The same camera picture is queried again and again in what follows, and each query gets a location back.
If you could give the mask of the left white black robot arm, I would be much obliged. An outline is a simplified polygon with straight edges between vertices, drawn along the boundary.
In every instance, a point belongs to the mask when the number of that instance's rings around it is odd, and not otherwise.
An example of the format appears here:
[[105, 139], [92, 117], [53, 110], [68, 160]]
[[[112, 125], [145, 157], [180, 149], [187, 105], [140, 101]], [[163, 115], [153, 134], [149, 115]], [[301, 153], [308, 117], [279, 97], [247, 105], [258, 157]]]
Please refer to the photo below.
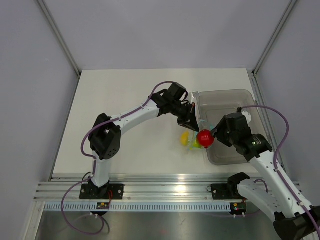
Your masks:
[[175, 116], [179, 126], [199, 132], [196, 104], [189, 102], [186, 88], [173, 81], [168, 89], [153, 90], [143, 104], [127, 112], [115, 116], [100, 114], [87, 136], [93, 166], [87, 183], [81, 186], [81, 199], [110, 199], [111, 159], [120, 151], [122, 136], [138, 125], [166, 114]]

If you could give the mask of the green toy pear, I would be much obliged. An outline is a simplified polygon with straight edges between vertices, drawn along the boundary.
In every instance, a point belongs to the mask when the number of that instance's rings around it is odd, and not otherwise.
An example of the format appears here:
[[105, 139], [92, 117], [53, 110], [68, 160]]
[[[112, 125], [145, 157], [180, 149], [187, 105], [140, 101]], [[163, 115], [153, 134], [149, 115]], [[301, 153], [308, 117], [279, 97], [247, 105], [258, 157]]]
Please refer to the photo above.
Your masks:
[[202, 145], [196, 140], [194, 140], [191, 144], [191, 148], [197, 148], [197, 149], [201, 149]]

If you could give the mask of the red toy apple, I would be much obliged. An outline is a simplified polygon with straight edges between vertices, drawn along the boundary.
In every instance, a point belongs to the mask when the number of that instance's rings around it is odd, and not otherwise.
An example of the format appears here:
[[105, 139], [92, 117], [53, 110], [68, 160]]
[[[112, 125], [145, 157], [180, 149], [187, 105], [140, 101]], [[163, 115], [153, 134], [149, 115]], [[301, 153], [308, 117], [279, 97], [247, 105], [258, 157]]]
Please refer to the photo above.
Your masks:
[[201, 130], [197, 134], [196, 139], [202, 145], [202, 147], [204, 147], [205, 149], [212, 146], [212, 144], [215, 141], [214, 137], [211, 135], [211, 131], [208, 129]]

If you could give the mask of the clear zip top bag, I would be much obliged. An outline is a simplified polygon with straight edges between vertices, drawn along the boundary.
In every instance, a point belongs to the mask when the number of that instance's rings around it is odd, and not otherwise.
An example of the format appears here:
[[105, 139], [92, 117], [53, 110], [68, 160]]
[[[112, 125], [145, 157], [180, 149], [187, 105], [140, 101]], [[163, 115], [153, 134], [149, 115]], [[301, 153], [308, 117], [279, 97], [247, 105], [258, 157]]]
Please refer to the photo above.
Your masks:
[[[198, 126], [200, 131], [202, 130], [209, 130], [212, 131], [214, 129], [214, 126], [209, 123], [207, 120], [200, 119], [198, 121]], [[205, 148], [203, 145], [201, 145], [198, 141], [198, 132], [193, 130], [186, 130], [184, 131], [180, 136], [180, 144], [186, 148], [186, 150], [189, 151], [197, 151], [197, 150], [207, 150], [212, 147], [213, 144]]]

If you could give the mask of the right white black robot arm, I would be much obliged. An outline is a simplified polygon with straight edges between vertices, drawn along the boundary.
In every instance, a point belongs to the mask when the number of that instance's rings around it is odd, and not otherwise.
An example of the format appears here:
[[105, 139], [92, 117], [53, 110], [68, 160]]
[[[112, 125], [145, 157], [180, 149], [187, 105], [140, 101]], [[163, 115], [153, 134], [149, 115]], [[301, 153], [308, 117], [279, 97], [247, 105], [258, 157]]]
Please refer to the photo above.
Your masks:
[[225, 115], [211, 135], [227, 147], [234, 147], [262, 176], [271, 193], [255, 186], [245, 173], [227, 180], [227, 193], [235, 199], [247, 199], [273, 223], [282, 240], [301, 240], [320, 232], [320, 208], [307, 200], [278, 164], [275, 152], [261, 134], [252, 134], [241, 113]]

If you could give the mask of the yellow toy lemon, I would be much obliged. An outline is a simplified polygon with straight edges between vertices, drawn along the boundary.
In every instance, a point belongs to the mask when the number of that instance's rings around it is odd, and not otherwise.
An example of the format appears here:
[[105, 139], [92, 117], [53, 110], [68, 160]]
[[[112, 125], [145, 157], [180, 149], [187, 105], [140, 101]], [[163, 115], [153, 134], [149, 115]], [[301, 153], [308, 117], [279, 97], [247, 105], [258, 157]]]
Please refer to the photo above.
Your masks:
[[190, 146], [190, 144], [192, 142], [192, 136], [191, 136], [190, 132], [185, 131], [184, 133], [182, 133], [179, 141], [180, 141], [181, 145], [184, 147]]

